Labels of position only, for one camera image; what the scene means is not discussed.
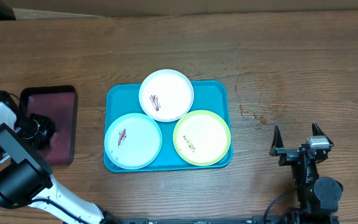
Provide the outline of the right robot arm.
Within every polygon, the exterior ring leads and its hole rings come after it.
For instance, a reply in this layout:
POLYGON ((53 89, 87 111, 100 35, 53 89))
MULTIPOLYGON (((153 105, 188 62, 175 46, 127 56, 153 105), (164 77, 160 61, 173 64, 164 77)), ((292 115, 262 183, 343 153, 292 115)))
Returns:
POLYGON ((338 210, 338 203, 343 193, 343 186, 330 177, 321 177, 317 164, 328 159, 334 143, 319 128, 312 124, 313 135, 297 149, 285 149, 279 126, 275 125, 270 156, 278 156, 280 166, 290 166, 294 189, 280 195, 265 210, 262 221, 267 223, 301 224, 301 223, 338 223, 333 213, 338 210), (280 218, 269 218, 270 209, 279 200, 296 193, 298 208, 288 209, 280 218))

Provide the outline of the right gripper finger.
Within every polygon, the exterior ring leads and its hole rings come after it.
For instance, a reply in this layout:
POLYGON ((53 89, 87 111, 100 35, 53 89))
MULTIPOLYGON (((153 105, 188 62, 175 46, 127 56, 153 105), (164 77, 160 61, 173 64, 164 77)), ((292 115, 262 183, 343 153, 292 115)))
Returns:
POLYGON ((323 136, 327 139, 329 146, 333 147, 334 143, 332 142, 332 140, 330 140, 327 135, 325 135, 323 133, 323 131, 320 129, 320 127, 318 126, 318 124, 316 122, 313 122, 312 124, 312 132, 313 132, 313 136, 323 136))
POLYGON ((276 124, 273 133, 273 141, 270 147, 269 155, 270 156, 279 156, 284 150, 284 145, 282 141, 282 136, 279 130, 279 126, 276 124))

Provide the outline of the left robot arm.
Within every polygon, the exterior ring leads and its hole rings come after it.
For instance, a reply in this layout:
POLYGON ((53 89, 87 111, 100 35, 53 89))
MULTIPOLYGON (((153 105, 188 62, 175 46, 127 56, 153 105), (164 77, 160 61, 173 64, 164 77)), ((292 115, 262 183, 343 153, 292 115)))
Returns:
POLYGON ((0 90, 0 207, 32 207, 63 223, 119 223, 100 206, 65 188, 38 150, 50 144, 55 123, 48 116, 26 115, 15 95, 0 90))

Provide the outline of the light blue round plate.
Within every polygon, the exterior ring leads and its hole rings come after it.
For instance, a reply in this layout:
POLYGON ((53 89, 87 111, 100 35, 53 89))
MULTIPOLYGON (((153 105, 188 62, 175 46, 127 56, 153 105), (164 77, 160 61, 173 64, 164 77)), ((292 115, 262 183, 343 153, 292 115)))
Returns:
POLYGON ((108 161, 125 170, 136 170, 151 164, 162 147, 158 124, 141 113, 129 113, 114 120, 104 135, 108 161))

